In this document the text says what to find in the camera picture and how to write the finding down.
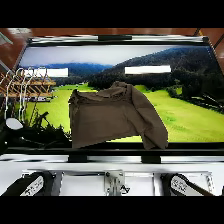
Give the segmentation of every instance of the golf course image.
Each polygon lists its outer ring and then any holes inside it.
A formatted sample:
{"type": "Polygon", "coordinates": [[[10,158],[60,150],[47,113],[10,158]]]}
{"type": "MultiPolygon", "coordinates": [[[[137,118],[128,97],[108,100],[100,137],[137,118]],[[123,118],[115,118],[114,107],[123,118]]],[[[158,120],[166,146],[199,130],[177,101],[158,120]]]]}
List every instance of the golf course image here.
{"type": "MultiPolygon", "coordinates": [[[[157,90],[151,92],[144,85],[135,86],[154,105],[156,111],[164,122],[168,133],[169,142],[223,142],[224,141],[224,115],[216,111],[193,105],[184,100],[171,98],[168,92],[157,90]]],[[[72,91],[90,92],[96,91],[88,86],[65,85],[55,87],[51,102],[38,102],[36,108],[39,114],[49,112],[47,120],[54,127],[62,125],[64,131],[70,131],[70,119],[68,100],[72,91]]],[[[26,119],[30,119],[33,102],[28,103],[26,119]]],[[[140,136],[113,140],[116,142],[141,142],[140,136]]]]}

